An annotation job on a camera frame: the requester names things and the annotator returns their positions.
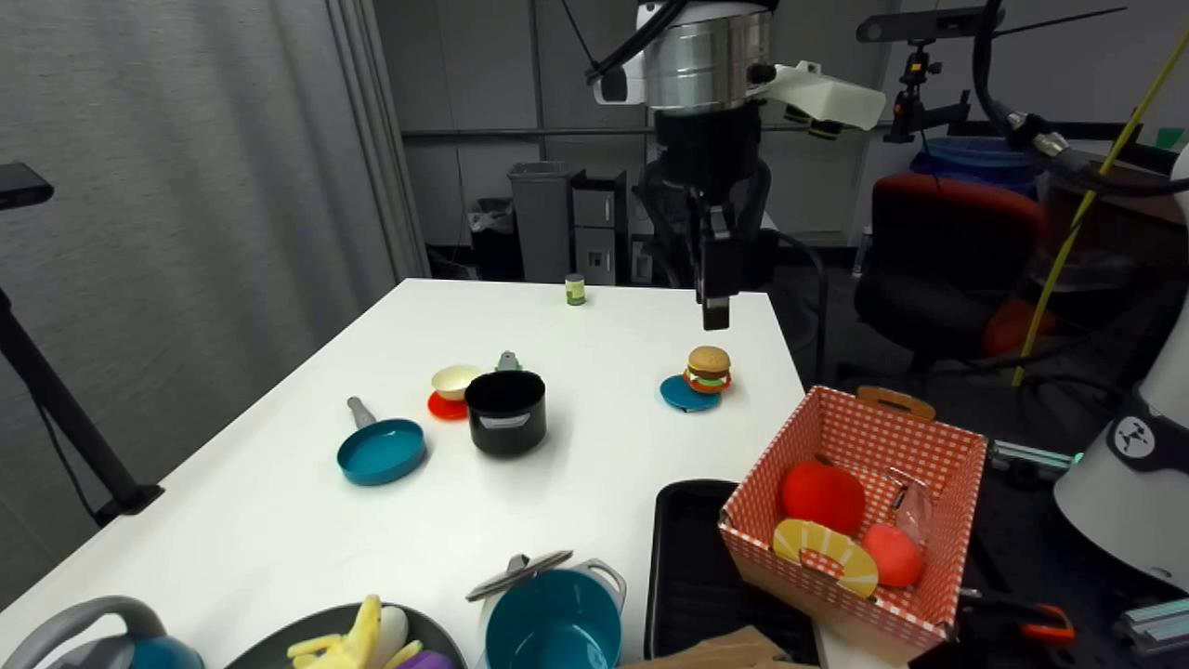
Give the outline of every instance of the toy burger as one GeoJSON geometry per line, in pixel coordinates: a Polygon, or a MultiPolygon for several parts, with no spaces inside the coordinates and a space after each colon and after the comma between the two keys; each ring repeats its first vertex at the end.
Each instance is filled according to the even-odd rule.
{"type": "Polygon", "coordinates": [[[731,357],[718,347],[697,347],[684,367],[696,394],[723,394],[731,388],[731,357]]]}

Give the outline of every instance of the red lid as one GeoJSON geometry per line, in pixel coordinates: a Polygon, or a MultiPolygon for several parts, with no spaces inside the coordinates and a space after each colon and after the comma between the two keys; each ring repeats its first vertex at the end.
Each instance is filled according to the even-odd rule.
{"type": "Polygon", "coordinates": [[[463,417],[468,417],[468,403],[451,403],[451,397],[441,397],[441,394],[431,394],[431,397],[426,397],[426,409],[431,409],[431,417],[440,417],[440,422],[463,422],[463,417]]]}

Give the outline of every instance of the tripod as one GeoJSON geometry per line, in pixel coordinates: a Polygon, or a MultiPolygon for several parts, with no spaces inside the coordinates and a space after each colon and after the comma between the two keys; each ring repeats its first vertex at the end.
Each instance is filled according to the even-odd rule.
{"type": "MultiPolygon", "coordinates": [[[[52,185],[25,164],[0,164],[0,207],[30,207],[52,197],[52,185]]],[[[140,512],[161,500],[157,485],[136,485],[123,460],[113,455],[103,437],[90,424],[67,384],[50,367],[25,329],[16,319],[6,295],[0,292],[0,352],[25,381],[42,412],[50,412],[74,455],[93,469],[108,486],[113,503],[93,510],[98,524],[113,517],[140,512]]]]}

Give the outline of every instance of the yellow toy food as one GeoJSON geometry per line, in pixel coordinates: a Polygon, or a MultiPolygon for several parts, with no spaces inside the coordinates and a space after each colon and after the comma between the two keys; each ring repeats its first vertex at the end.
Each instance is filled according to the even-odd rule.
{"type": "Polygon", "coordinates": [[[790,565],[803,565],[808,550],[832,558],[842,570],[835,585],[860,598],[871,598],[879,585],[877,563],[852,537],[815,522],[779,522],[772,528],[772,550],[790,565]]]}
{"type": "Polygon", "coordinates": [[[317,635],[292,645],[285,653],[292,669],[395,669],[420,650],[420,645],[404,645],[404,635],[404,611],[379,606],[379,598],[367,594],[344,635],[317,635]]]}

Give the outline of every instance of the small green object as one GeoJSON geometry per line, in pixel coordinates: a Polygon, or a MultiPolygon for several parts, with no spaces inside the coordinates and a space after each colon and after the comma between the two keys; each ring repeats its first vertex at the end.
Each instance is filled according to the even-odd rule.
{"type": "Polygon", "coordinates": [[[564,279],[564,304],[588,304],[588,283],[581,275],[564,279]]]}

